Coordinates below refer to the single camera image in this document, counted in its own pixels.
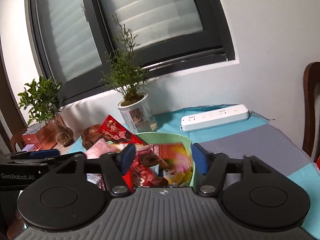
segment potted plant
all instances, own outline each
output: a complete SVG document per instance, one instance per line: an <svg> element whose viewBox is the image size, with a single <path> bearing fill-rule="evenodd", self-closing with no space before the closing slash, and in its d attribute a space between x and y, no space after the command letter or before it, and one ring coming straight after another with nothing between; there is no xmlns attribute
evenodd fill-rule
<svg viewBox="0 0 320 240"><path fill-rule="evenodd" d="M26 88L22 93L19 93L20 102L19 108L24 110L28 106L31 106L29 110L29 120L28 125L31 122L36 121L39 124L52 123L56 131L56 141L63 145L64 147L69 146L74 142L73 131L66 127L58 110L58 99L56 94L58 93L61 83L56 84L50 79L45 79L43 76L39 77L39 82L35 79L28 84L26 83Z"/></svg>
<svg viewBox="0 0 320 240"><path fill-rule="evenodd" d="M138 92L145 82L145 70L133 62L137 35L133 36L132 30L121 24L116 15L112 15L112 21L120 28L120 35L114 38L119 49L106 52L112 69L110 74L103 73L101 81L122 94L123 100L117 107L131 132L156 131L158 125L148 104L148 94Z"/></svg>

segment white power strip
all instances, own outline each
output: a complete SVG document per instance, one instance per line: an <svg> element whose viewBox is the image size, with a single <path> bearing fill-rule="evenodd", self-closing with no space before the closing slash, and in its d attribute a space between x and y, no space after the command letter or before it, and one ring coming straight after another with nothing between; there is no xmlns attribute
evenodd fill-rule
<svg viewBox="0 0 320 240"><path fill-rule="evenodd" d="M249 111L245 105L236 105L199 114L186 115L181 118L181 126L184 131L193 131L247 120L248 118Z"/></svg>

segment green bowl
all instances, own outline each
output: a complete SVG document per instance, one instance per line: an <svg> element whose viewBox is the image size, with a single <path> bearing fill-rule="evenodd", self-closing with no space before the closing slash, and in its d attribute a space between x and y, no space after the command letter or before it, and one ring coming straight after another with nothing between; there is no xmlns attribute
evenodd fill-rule
<svg viewBox="0 0 320 240"><path fill-rule="evenodd" d="M159 133L159 132L143 132L136 134L139 138L149 144L164 144L164 143L176 143L182 142L188 155L192 158L191 153L191 144L192 141L185 136L174 134L174 133ZM195 180L195 163L193 163L193 173L190 181L190 187L194 187L194 180Z"/></svg>

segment pink snack package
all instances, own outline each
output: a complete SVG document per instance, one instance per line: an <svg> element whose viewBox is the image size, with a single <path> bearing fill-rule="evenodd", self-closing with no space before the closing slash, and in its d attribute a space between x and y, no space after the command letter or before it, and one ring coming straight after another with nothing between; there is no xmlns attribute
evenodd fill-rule
<svg viewBox="0 0 320 240"><path fill-rule="evenodd" d="M84 154L87 156L87 159L97 159L102 154L108 152L120 152L119 148L115 145L107 143L103 138L97 141L89 150Z"/></svg>

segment window glass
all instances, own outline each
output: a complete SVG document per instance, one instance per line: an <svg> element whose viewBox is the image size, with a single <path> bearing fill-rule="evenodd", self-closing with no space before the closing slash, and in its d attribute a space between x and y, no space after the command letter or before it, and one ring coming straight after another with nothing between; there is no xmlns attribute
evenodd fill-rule
<svg viewBox="0 0 320 240"><path fill-rule="evenodd" d="M131 28L136 49L203 30L194 0L100 0L112 36L118 28L111 15Z"/></svg>
<svg viewBox="0 0 320 240"><path fill-rule="evenodd" d="M55 80L65 83L101 65L83 0L36 0L36 4L46 56Z"/></svg>

